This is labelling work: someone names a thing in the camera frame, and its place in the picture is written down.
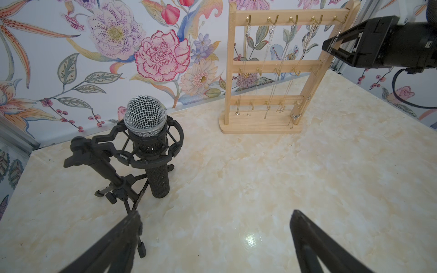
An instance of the marble tabletop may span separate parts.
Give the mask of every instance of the marble tabletop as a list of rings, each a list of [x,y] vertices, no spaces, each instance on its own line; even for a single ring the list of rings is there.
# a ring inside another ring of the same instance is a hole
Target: marble tabletop
[[[436,132],[332,71],[301,134],[224,135],[223,108],[217,100],[171,114],[184,146],[170,193],[148,189],[139,203],[147,255],[135,254],[132,272],[300,272],[294,209],[377,273],[435,271]],[[58,272],[125,217],[122,202],[94,196],[107,180],[62,167],[71,154],[69,142],[32,153],[0,222],[0,272]]]

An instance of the microphone grille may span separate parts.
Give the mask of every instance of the microphone grille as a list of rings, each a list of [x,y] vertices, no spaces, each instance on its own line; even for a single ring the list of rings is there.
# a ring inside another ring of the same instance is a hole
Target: microphone grille
[[[135,135],[151,137],[159,134],[167,121],[161,102],[152,96],[136,96],[128,102],[125,125]]]

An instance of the wooden base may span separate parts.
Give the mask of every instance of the wooden base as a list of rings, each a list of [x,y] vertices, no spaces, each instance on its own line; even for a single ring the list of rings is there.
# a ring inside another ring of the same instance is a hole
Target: wooden base
[[[225,125],[225,112],[223,111],[218,120],[220,130],[224,134],[299,134],[302,132],[302,124],[290,125],[290,111],[276,112],[274,105],[264,119],[266,111],[253,110],[251,115],[247,111],[241,111],[240,115],[235,112],[229,115],[229,125]]]

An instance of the wooden jewelry stand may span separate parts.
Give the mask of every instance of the wooden jewelry stand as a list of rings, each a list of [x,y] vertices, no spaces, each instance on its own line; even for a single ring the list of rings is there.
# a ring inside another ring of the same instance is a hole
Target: wooden jewelry stand
[[[353,24],[360,9],[360,1],[350,0],[342,9],[307,10],[237,10],[235,3],[229,4],[228,56],[226,67],[225,110],[219,118],[220,129],[225,134],[291,134],[300,133],[299,121],[304,114],[323,76],[331,65],[332,55],[322,51],[318,60],[283,61],[281,73],[311,72],[300,95],[231,96],[233,73],[277,73],[281,61],[234,61],[235,27],[262,25],[335,25],[330,38],[337,36]],[[338,49],[341,40],[333,48]],[[265,110],[253,110],[251,115],[230,113],[231,105],[294,105],[291,113],[270,111],[264,118]]]

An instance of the purple flower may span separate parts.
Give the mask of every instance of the purple flower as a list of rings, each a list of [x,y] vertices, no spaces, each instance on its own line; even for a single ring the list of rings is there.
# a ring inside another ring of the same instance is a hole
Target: purple flower
[[[97,50],[112,59],[129,59],[146,35],[142,24],[134,20],[132,10],[121,1],[110,0],[93,11],[88,24]]]
[[[209,34],[203,36],[200,33],[199,41],[194,41],[194,45],[196,46],[196,49],[200,50],[201,52],[207,51],[209,44],[211,44],[211,40],[209,40]]]
[[[206,52],[204,51],[200,51],[199,48],[196,48],[196,50],[192,49],[191,53],[193,53],[193,55],[191,56],[191,59],[194,59],[194,63],[199,63],[199,61],[201,59],[204,59],[207,57]]]

